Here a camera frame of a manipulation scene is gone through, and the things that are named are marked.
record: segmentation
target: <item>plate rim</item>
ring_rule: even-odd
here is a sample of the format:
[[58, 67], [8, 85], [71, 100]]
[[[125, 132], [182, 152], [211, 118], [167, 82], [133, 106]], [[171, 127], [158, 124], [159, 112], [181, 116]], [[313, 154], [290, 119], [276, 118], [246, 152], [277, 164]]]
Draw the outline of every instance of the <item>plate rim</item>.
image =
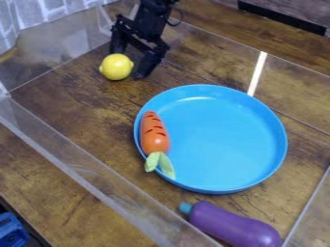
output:
[[146, 103], [143, 104], [143, 106], [141, 107], [139, 111], [138, 111], [138, 114], [135, 116], [135, 120], [134, 120], [134, 128], [133, 128], [133, 134], [134, 134], [134, 142], [135, 142], [135, 145], [138, 147], [138, 150], [139, 150], [139, 153], [141, 155], [143, 156], [143, 158], [146, 159], [147, 156], [141, 148], [141, 145], [139, 145], [139, 122], [141, 122], [141, 117], [143, 115], [143, 113], [146, 111], [143, 111], [143, 109], [146, 108], [146, 106], [154, 101], [158, 99], [158, 97], [161, 95], [165, 95], [165, 94], [170, 94], [171, 91], [177, 91], [179, 89], [185, 89], [185, 88], [217, 88], [217, 90], [221, 89], [221, 91], [231, 91], [234, 94], [241, 94], [242, 96], [248, 96], [250, 97], [250, 100], [256, 101], [266, 110], [268, 112], [274, 116], [274, 119], [276, 119], [276, 122], [278, 124], [278, 127], [281, 129], [281, 134], [282, 134], [282, 139], [284, 139], [284, 152], [282, 152], [282, 156], [281, 156], [281, 159], [280, 159], [280, 162], [278, 164], [276, 165], [276, 168], [270, 171], [270, 173], [262, 177], [262, 179], [258, 179], [256, 182], [253, 182], [249, 186], [242, 186], [242, 187], [238, 187], [238, 188], [234, 188], [234, 189], [227, 189], [227, 190], [207, 190], [207, 189], [201, 189], [198, 187], [191, 187], [191, 186], [187, 186], [186, 184], [178, 182], [175, 179], [171, 179], [165, 173], [163, 171], [161, 170], [161, 168], [158, 167], [157, 168], [157, 173], [162, 176], [162, 178], [165, 178], [170, 183], [173, 183], [175, 186], [186, 189], [186, 190], [190, 190], [193, 192], [198, 192], [198, 193], [202, 193], [202, 194], [231, 194], [231, 193], [237, 193], [242, 190], [246, 190], [249, 188], [252, 188], [253, 186], [258, 185], [261, 182], [264, 182], [266, 179], [269, 179], [274, 173], [278, 171], [278, 169], [281, 168], [282, 164], [284, 164], [284, 161], [285, 161], [285, 158], [286, 158], [286, 154], [288, 154], [288, 146], [289, 146], [289, 142], [288, 142], [288, 134], [286, 134], [286, 129], [285, 129], [285, 125], [284, 125], [284, 122], [281, 121], [280, 117], [277, 116], [274, 110], [268, 106], [268, 104], [261, 100], [258, 99], [257, 97], [254, 96], [250, 96], [248, 93], [237, 90], [237, 89], [233, 89], [233, 88], [229, 88], [226, 86], [222, 86], [222, 85], [217, 85], [217, 84], [189, 84], [189, 85], [183, 85], [183, 86], [178, 86], [178, 87], [174, 87], [174, 88], [170, 88], [165, 91], [162, 91], [161, 93], [158, 93], [157, 95], [154, 95], [147, 101]]

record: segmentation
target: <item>blue plate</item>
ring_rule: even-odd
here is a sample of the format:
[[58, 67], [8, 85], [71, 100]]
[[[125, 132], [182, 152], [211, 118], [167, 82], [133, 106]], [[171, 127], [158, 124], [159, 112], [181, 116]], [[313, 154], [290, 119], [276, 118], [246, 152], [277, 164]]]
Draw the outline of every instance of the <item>blue plate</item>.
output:
[[268, 179], [281, 166], [288, 139], [273, 110], [253, 96], [214, 85], [189, 85], [157, 95], [134, 123], [139, 145], [141, 118], [155, 111], [167, 128], [175, 185], [205, 194], [234, 193]]

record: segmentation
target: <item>toy carrot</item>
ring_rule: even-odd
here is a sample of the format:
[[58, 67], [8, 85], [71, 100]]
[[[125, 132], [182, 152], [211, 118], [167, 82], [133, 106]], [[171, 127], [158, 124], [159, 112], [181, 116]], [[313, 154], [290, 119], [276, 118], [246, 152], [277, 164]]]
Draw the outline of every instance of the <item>toy carrot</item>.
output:
[[139, 140], [142, 150], [149, 155], [145, 164], [146, 172], [153, 172], [161, 164], [165, 174], [175, 178], [171, 162], [166, 156], [170, 149], [170, 137], [163, 121], [153, 111], [147, 111], [142, 116]]

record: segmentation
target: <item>plastic toy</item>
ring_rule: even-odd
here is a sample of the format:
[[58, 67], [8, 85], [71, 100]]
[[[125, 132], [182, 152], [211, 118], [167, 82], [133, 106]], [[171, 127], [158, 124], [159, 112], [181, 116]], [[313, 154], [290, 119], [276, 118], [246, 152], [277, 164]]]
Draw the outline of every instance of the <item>plastic toy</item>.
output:
[[195, 84], [154, 96], [134, 123], [135, 145], [146, 111], [158, 112], [170, 133], [167, 157], [177, 186], [203, 194], [240, 192], [270, 178], [288, 150], [284, 124], [268, 105], [234, 89]]
[[198, 229], [234, 247], [281, 246], [280, 234], [269, 224], [238, 216], [206, 201], [194, 206], [182, 203], [179, 210], [189, 215], [190, 222]]
[[146, 172], [155, 171], [161, 164], [163, 173], [175, 178], [171, 162], [166, 156], [170, 149], [170, 137], [166, 126], [158, 114], [147, 111], [141, 120], [139, 141], [143, 152], [149, 155], [146, 160]]
[[134, 62], [125, 54], [109, 55], [99, 67], [101, 73], [111, 80], [123, 80], [129, 77]]
[[11, 212], [0, 214], [0, 246], [23, 247], [28, 241], [23, 224]]

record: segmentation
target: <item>wooden surface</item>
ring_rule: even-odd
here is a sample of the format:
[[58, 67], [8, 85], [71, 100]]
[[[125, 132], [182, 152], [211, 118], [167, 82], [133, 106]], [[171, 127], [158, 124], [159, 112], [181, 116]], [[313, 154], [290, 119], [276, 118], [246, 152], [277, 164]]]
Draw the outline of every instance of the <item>wooden surface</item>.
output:
[[[186, 1], [182, 8], [186, 21], [310, 68], [329, 70], [329, 48], [320, 37], [290, 28], [280, 32], [280, 24], [211, 2]], [[324, 46], [313, 50], [317, 44]], [[209, 200], [270, 223], [285, 238], [329, 166], [329, 79], [270, 59], [257, 97], [276, 109], [286, 127], [284, 166], [254, 188], [206, 196], [179, 189], [157, 174], [145, 174], [131, 137], [134, 118], [151, 96], [179, 85], [211, 83], [246, 91], [260, 52], [202, 31], [187, 31], [167, 56], [170, 62], [153, 76], [119, 83], [110, 83], [98, 72], [106, 54], [107, 46], [99, 47], [18, 89], [14, 100], [170, 209], [177, 211], [182, 201]], [[4, 127], [0, 133], [2, 195], [54, 246], [155, 245]]]
[[[237, 0], [215, 0], [226, 6], [238, 7]], [[310, 23], [330, 28], [330, 3], [326, 0], [304, 1], [304, 0], [244, 0], [254, 6], [262, 7], [274, 12], [286, 14]]]
[[185, 21], [277, 57], [330, 74], [329, 39], [256, 14], [248, 14], [217, 1], [181, 2]]

